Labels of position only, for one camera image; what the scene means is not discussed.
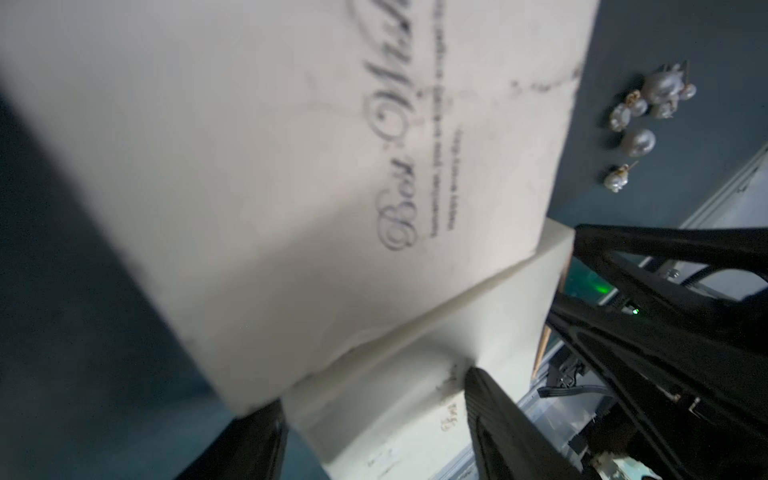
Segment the cream jewelry box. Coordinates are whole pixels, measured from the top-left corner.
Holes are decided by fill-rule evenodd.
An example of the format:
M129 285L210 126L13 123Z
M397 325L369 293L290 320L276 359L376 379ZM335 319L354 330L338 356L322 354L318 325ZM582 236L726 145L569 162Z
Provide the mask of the cream jewelry box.
M487 371L510 398L531 387L545 319L574 232L547 220L537 251L363 345L283 398L288 423L333 479L432 479L470 445L464 376Z
M594 1L5 1L1 87L243 415L531 257Z

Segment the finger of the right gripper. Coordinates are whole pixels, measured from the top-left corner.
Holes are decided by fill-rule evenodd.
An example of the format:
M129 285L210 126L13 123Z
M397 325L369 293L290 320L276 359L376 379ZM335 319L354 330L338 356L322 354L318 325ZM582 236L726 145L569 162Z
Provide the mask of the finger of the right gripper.
M629 261L628 254L767 274L765 228L676 230L579 225L574 255L643 313L662 318L752 318L767 313L765 289L739 302L699 295Z
M614 393L672 478L766 478L765 354L563 294L547 321Z

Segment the pearl stud earring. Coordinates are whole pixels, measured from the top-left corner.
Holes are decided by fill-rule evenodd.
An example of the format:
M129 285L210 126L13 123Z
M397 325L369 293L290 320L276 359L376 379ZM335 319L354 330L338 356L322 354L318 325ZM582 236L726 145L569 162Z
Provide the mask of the pearl stud earring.
M636 162L632 164L623 164L611 170L603 180L603 186L612 193L620 192L629 181L629 172L636 165Z
M649 129L627 130L620 142L620 149L631 158L640 158L649 154L656 142L656 135Z

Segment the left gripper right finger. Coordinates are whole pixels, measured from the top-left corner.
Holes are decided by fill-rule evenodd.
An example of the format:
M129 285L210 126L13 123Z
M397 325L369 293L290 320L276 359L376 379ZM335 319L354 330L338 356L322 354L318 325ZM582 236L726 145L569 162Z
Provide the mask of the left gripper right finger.
M471 367L464 398L481 479L580 479L488 372Z

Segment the pearl flower earrings pair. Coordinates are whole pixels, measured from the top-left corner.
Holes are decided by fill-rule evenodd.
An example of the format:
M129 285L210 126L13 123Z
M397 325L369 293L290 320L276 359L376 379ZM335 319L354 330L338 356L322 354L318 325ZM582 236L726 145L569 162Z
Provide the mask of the pearl flower earrings pair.
M613 132L623 132L633 119L642 116L671 119L679 104L696 94L697 86L690 80L689 61L665 64L645 76L639 89L624 96L608 115L607 126Z

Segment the cream jewelry box front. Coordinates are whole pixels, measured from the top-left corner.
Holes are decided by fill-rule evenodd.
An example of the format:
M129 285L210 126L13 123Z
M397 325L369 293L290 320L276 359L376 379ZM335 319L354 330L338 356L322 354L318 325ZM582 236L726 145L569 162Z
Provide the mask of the cream jewelry box front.
M487 371L510 398L531 387L545 319L574 232L547 220L537 251L363 345L283 398L288 423L333 479L432 479L470 445L464 376Z

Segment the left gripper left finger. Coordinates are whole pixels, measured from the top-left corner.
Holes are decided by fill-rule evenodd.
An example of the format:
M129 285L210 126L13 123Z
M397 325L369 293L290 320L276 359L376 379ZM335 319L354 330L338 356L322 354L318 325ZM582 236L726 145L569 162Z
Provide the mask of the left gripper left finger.
M279 400L235 419L177 479L279 479L288 425Z

